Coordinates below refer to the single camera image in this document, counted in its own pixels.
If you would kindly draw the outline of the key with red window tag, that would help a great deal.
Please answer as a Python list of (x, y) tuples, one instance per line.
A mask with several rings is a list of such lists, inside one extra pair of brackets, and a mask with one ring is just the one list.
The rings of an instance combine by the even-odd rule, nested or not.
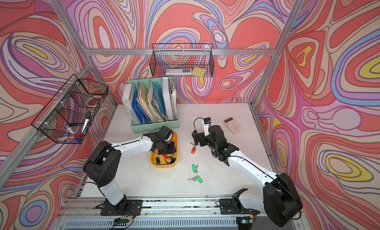
[(193, 147), (192, 147), (192, 150), (191, 150), (191, 154), (195, 154), (196, 149), (197, 149), (197, 145), (194, 144), (194, 143), (191, 143), (191, 145), (193, 146)]

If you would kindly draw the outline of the key with long green tag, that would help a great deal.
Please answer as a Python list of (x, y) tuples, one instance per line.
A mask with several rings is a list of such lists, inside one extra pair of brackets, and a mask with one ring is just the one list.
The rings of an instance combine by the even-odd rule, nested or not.
[(192, 171), (196, 174), (198, 172), (198, 165), (192, 164)]

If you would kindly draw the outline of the key with green square-ish tag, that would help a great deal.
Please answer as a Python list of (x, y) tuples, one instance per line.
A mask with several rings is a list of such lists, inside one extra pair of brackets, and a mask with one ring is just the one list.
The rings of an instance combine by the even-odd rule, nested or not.
[(203, 179), (200, 176), (194, 176), (188, 180), (197, 181), (198, 183), (203, 183)]

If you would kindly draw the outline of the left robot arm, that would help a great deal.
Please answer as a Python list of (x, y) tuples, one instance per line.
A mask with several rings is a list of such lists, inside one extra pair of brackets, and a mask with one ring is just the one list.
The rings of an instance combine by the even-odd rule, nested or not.
[(176, 153), (174, 132), (166, 126), (157, 132), (120, 143), (100, 142), (83, 165), (83, 171), (97, 186), (105, 201), (102, 216), (138, 216), (141, 200), (128, 200), (121, 191), (116, 173), (121, 161), (138, 154), (152, 152), (158, 156)]

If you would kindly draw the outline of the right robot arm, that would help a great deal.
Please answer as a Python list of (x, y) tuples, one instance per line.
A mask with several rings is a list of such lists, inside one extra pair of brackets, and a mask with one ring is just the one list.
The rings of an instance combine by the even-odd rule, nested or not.
[(238, 147), (227, 142), (220, 126), (210, 126), (202, 133), (193, 131), (192, 137), (195, 145), (208, 146), (215, 158), (262, 189), (260, 196), (249, 194), (247, 188), (242, 188), (230, 199), (220, 199), (223, 214), (260, 212), (278, 227), (283, 227), (301, 214), (303, 203), (290, 176), (271, 172), (249, 159)]

